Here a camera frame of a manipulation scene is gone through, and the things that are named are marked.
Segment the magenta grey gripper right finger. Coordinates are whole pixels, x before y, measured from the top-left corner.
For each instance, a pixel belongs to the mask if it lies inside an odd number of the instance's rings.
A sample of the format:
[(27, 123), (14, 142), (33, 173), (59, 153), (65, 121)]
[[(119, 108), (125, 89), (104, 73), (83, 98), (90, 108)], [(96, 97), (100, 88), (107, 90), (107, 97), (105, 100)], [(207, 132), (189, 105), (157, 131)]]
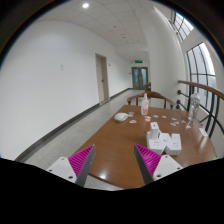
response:
[(160, 156), (141, 145), (134, 145), (134, 155), (145, 184), (150, 184), (182, 169), (169, 155)]

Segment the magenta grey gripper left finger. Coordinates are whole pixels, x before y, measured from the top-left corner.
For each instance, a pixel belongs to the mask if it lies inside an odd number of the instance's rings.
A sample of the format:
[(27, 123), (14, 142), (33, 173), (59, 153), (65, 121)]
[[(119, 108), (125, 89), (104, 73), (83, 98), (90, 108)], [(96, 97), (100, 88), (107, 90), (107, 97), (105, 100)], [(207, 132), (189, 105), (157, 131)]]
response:
[(47, 171), (83, 187), (95, 155), (95, 146), (91, 145), (70, 157), (60, 157)]

